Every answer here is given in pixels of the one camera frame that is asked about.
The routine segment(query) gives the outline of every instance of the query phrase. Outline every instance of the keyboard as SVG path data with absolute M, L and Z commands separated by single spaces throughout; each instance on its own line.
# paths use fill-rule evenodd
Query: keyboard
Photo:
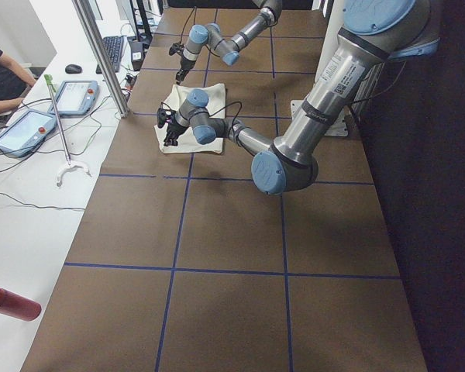
M 103 45 L 109 55 L 108 58 L 112 62 L 114 72 L 119 72 L 122 58 L 122 47 L 124 47 L 124 36 L 106 36 L 103 38 Z M 96 73 L 102 73 L 99 65 L 96 67 Z

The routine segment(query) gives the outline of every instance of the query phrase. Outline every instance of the black curtain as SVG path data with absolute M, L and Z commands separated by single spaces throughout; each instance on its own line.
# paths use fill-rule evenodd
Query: black curtain
M 429 372 L 464 372 L 465 2 L 444 8 L 437 54 L 409 61 L 360 131 Z

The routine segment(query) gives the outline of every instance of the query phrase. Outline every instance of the blue grid line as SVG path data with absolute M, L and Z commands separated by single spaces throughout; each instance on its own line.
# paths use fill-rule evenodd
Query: blue grid line
M 276 67 L 274 63 L 274 40 L 272 39 L 272 27 L 269 28 L 270 32 L 270 59 L 272 60 L 272 78 L 276 78 Z
M 350 274 L 305 274 L 288 273 L 289 277 L 328 277 L 334 279 L 376 279 L 380 281 L 400 281 L 399 275 L 350 275 Z
M 102 173 L 100 177 L 127 177 L 127 178 L 158 178 L 159 176 L 148 174 L 107 174 Z M 193 176 L 161 176 L 164 180 L 195 180 L 195 181 L 226 181 L 226 182 L 253 182 L 252 178 L 233 178 L 233 177 L 193 177 Z M 315 181 L 314 184 L 334 184 L 339 186 L 374 186 L 372 182 L 356 181 Z
M 293 332 L 291 329 L 291 303 L 289 295 L 288 243 L 286 242 L 286 218 L 282 195 L 279 197 L 279 201 L 281 203 L 282 255 L 284 260 L 284 293 L 286 296 L 286 332 L 288 333 L 289 371 L 293 372 L 295 367 L 293 361 Z
M 171 271 L 172 270 L 172 267 L 114 265 L 110 263 L 99 264 L 99 263 L 84 263 L 84 262 L 65 262 L 64 266 L 94 267 L 94 268 L 99 268 L 99 269 L 148 270 L 148 271 Z
M 157 176 L 146 175 L 146 174 L 109 174 L 109 173 L 100 173 L 99 177 L 157 178 Z
M 190 269 L 185 267 L 178 267 L 175 269 L 180 273 L 197 273 L 197 274 L 236 274 L 236 275 L 258 275 L 262 277 L 280 277 L 284 273 L 276 271 L 249 271 L 249 270 L 226 270 L 226 269 Z
M 215 10 L 214 16 L 214 23 L 217 22 L 217 15 L 219 14 L 219 10 Z M 208 52 L 208 59 L 207 59 L 207 67 L 205 68 L 205 78 L 203 79 L 203 87 L 207 86 L 207 77 L 208 77 L 208 69 L 210 67 L 210 60 L 212 59 L 212 53 Z
M 159 33 L 155 32 L 154 35 L 162 35 L 162 36 L 181 36 L 180 33 Z M 234 35 L 222 35 L 224 37 L 233 37 Z M 273 37 L 274 39 L 308 39 L 308 40 L 323 40 L 325 36 L 257 36 L 257 38 L 266 39 L 269 37 Z
M 156 113 L 146 113 L 146 112 L 133 112 L 133 115 L 140 115 L 140 116 L 157 116 Z M 232 118 L 234 115 L 226 115 L 226 118 Z M 274 120 L 276 119 L 275 116 L 253 116 L 253 115 L 238 115 L 236 116 L 237 119 L 269 119 L 269 120 Z M 289 119 L 291 120 L 291 117 L 287 116 L 279 116 L 277 119 Z
M 320 277 L 333 279 L 364 279 L 397 281 L 401 278 L 397 275 L 350 275 L 350 274 L 324 274 L 324 273 L 285 273 L 278 271 L 258 271 L 258 270 L 227 270 L 227 269 L 193 269 L 189 267 L 159 267 L 159 266 L 133 266 L 115 265 L 111 263 L 84 263 L 65 262 L 68 267 L 90 267 L 99 269 L 120 269 L 120 270 L 145 270 L 145 271 L 168 271 L 174 273 L 195 273 L 195 274 L 228 274 L 228 275 L 257 275 L 261 277 Z
M 188 170 L 188 176 L 191 176 L 191 171 L 193 169 L 193 159 L 194 156 L 193 154 L 191 155 L 191 159 L 189 162 L 189 170 Z M 162 357 L 162 349 L 164 348 L 164 337 L 165 337 L 165 329 L 167 327 L 167 317 L 169 316 L 169 307 L 171 306 L 171 296 L 172 296 L 172 287 L 174 285 L 174 275 L 175 275 L 175 268 L 176 268 L 176 263 L 177 263 L 177 255 L 179 254 L 179 246 L 181 245 L 181 234 L 182 234 L 182 229 L 184 225 L 184 215 L 186 212 L 186 203 L 188 201 L 188 195 L 189 195 L 189 185 L 191 183 L 191 179 L 188 179 L 188 182 L 186 182 L 186 190 L 184 191 L 184 200 L 183 200 L 183 208 L 181 212 L 181 219 L 179 221 L 179 230 L 177 231 L 177 238 L 176 238 L 176 248 L 174 250 L 174 259 L 172 261 L 172 269 L 170 272 L 170 280 L 169 280 L 169 289 L 167 291 L 167 300 L 165 303 L 165 310 L 164 310 L 164 319 L 162 321 L 162 329 L 160 331 L 160 340 L 159 340 L 159 345 L 158 345 L 158 352 L 157 352 L 157 360 L 155 362 L 155 372 L 158 372 L 160 368 L 160 358 Z
M 163 67 L 142 67 L 141 70 L 145 71 L 179 71 L 178 68 L 163 68 Z M 207 72 L 207 70 L 202 70 L 198 68 L 194 68 L 193 71 L 197 72 Z M 252 71 L 252 70 L 214 70 L 208 69 L 208 72 L 220 72 L 220 73 L 227 73 L 227 72 L 236 72 L 236 73 L 243 73 L 247 72 L 250 74 L 272 74 L 272 71 Z M 315 72 L 300 72 L 300 71 L 278 71 L 278 74 L 297 74 L 297 75 L 311 75 L 315 76 Z

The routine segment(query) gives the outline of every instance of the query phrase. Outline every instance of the brown table mat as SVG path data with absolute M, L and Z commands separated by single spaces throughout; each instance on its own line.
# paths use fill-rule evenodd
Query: brown table mat
M 283 196 L 255 188 L 233 143 L 158 150 L 179 68 L 168 48 L 189 12 L 165 10 L 22 371 L 425 371 L 356 137 L 323 139 L 317 182 Z M 255 14 L 199 9 L 196 22 L 230 36 Z M 225 83 L 240 119 L 282 134 L 325 24 L 284 11 L 232 67 L 204 49 L 183 85 Z

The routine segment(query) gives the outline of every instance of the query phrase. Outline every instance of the blue joint cap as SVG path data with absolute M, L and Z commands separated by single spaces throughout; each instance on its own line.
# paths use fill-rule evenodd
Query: blue joint cap
M 238 58 L 239 58 L 238 52 L 229 52 L 224 57 L 222 57 L 222 60 L 226 62 L 228 66 L 232 66 L 237 62 Z
M 193 135 L 201 145 L 211 143 L 217 138 L 217 134 L 211 126 L 196 126 L 193 128 Z
M 186 100 L 196 107 L 206 107 L 208 105 L 207 93 L 197 88 L 188 93 Z
M 375 35 L 390 29 L 412 10 L 416 0 L 347 0 L 345 27 L 357 35 Z
M 255 185 L 266 194 L 278 195 L 286 189 L 286 172 L 279 158 L 270 151 L 255 155 L 251 174 Z
M 217 23 L 208 23 L 207 26 L 214 26 L 218 33 L 220 33 L 220 27 Z
M 189 38 L 193 43 L 204 44 L 208 40 L 208 30 L 205 28 L 205 26 L 194 25 L 191 27 Z

